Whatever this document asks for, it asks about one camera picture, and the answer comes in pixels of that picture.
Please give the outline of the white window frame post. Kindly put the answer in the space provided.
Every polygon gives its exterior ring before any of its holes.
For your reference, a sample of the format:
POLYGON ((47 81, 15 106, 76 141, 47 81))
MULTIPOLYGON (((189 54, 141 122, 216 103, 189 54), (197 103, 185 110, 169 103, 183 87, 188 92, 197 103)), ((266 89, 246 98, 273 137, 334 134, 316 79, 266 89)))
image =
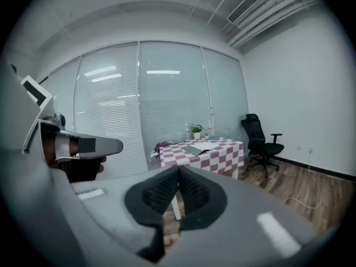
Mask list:
POLYGON ((210 114, 210 120, 212 123, 212 130, 214 134, 214 112, 213 112, 213 106, 212 106, 212 98, 211 98, 211 89, 210 89, 210 82, 209 82, 209 74, 207 71, 207 65, 206 65, 206 59, 205 59, 205 53, 203 47, 200 46, 200 51, 202 55, 202 61, 203 61, 203 68, 205 72, 205 79, 206 79, 206 86, 207 86, 207 95, 209 99, 209 114, 210 114))

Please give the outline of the green potted plant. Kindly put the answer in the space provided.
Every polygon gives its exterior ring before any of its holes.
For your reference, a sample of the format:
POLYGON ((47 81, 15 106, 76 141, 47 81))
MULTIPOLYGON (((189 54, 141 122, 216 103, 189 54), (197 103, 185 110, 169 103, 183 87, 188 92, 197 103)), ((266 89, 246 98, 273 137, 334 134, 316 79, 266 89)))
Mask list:
POLYGON ((203 129, 204 128, 201 125, 194 125, 193 123, 191 124, 191 132, 195 140, 201 137, 203 129))

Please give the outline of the white ceiling air vent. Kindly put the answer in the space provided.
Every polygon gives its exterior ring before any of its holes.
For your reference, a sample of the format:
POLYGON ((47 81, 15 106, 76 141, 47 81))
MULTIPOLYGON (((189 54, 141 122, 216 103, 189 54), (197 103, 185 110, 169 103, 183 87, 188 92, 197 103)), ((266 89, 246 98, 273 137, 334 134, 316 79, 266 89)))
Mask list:
POLYGON ((240 23, 250 13, 262 6, 266 0, 243 0, 228 16, 228 21, 232 24, 240 23))

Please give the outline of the red white checkered tablecloth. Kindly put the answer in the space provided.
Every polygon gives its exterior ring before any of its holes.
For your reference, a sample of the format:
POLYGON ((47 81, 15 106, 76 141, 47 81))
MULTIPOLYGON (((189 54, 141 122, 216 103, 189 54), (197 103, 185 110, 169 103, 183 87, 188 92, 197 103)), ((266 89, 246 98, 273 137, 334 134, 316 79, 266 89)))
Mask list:
POLYGON ((168 147, 160 148, 160 164, 166 166, 191 166, 198 169, 223 174, 230 169, 242 167, 244 165, 244 144, 240 141, 225 139, 220 137, 218 141, 209 141, 207 136, 197 140, 187 140, 168 147), (189 154, 183 147, 198 142, 212 142, 219 144, 219 147, 203 152, 198 156, 189 154))

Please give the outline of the grey-green hardcover book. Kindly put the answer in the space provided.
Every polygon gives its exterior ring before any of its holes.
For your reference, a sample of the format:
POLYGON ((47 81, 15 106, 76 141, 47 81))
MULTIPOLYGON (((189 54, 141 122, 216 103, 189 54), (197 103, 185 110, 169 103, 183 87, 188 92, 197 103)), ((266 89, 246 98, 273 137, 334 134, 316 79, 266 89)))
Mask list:
POLYGON ((203 152, 211 151, 219 147, 219 144, 212 142, 198 142, 195 144, 188 145, 183 147, 182 149, 192 154, 194 156, 198 156, 203 152))

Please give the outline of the black office chair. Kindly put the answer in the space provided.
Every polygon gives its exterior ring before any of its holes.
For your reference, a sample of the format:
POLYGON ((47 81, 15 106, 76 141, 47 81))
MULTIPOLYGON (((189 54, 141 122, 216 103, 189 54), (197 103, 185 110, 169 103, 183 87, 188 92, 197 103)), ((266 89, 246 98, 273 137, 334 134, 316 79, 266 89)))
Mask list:
POLYGON ((283 151, 284 145, 276 142, 277 138, 283 134, 271 134, 273 142, 267 142, 259 117, 254 113, 247 113, 245 116, 246 118, 241 120, 241 124, 248 136, 249 162, 255 161, 246 167, 246 171, 250 171, 255 166, 262 166, 264 177, 267 178, 267 166, 275 167, 275 171, 280 169, 280 166, 270 162, 270 159, 283 151))

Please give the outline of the purple cloth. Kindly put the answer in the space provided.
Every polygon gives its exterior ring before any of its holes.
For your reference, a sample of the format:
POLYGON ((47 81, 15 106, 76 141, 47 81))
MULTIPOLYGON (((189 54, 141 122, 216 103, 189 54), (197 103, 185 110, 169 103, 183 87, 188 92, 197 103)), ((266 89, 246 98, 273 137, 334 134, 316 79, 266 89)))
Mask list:
POLYGON ((155 146, 154 151, 155 151, 157 154, 159 154, 161 147, 168 147, 168 146, 170 146, 170 145, 171 145, 170 142, 166 142, 166 141, 164 141, 164 142, 159 142, 159 143, 155 146))

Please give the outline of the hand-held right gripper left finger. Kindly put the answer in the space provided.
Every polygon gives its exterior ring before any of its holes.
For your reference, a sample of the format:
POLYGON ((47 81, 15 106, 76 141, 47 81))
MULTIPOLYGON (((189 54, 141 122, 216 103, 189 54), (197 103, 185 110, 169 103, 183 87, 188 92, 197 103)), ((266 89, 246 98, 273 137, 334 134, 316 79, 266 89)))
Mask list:
POLYGON ((126 258, 158 263, 165 256, 163 214, 177 192, 168 167, 119 179, 70 183, 51 174, 60 203, 86 261, 110 265, 126 258))

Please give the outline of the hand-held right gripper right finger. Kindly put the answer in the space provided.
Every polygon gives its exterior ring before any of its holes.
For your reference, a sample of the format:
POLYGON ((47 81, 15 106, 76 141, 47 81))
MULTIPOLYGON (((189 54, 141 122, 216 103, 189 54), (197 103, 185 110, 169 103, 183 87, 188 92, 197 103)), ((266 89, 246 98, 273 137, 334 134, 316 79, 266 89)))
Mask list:
POLYGON ((208 227, 181 230, 167 267, 289 267, 316 233, 310 222, 261 188, 187 167, 226 195, 224 211, 208 227))

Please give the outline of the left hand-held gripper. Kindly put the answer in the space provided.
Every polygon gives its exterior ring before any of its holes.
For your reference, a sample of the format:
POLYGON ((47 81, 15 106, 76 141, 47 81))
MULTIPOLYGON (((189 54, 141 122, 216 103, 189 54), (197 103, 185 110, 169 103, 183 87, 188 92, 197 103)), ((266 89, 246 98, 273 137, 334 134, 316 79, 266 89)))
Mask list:
POLYGON ((18 77, 13 64, 11 74, 11 150, 30 150, 36 134, 43 152, 78 152, 80 159, 103 158, 123 150, 118 139, 59 133, 65 128, 65 118, 55 113, 49 92, 31 77, 18 77))

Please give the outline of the white window blinds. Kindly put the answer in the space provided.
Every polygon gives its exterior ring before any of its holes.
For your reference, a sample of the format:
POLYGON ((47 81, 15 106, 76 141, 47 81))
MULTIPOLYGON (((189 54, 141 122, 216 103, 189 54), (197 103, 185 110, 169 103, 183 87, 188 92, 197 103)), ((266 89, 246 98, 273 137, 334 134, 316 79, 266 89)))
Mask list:
MULTIPOLYGON (((240 62, 204 49, 214 112, 214 136, 247 143, 241 120, 248 112, 240 62)), ((185 124, 208 135, 209 99, 200 47, 134 42, 75 58, 51 72, 47 90, 71 131, 111 137, 123 151, 108 157, 102 179, 160 166, 159 142, 191 137, 185 124)))

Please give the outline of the white ceiling pipes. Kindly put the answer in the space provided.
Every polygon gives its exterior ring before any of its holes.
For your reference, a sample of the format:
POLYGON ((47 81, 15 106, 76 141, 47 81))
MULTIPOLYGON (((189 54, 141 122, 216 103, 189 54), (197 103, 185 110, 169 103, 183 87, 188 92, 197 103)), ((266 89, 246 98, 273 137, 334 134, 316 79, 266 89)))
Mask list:
POLYGON ((240 23, 229 23, 222 29, 223 32, 232 30, 228 45, 234 49, 241 47, 257 35, 282 20, 322 3, 323 0, 266 0, 266 2, 250 13, 240 23))

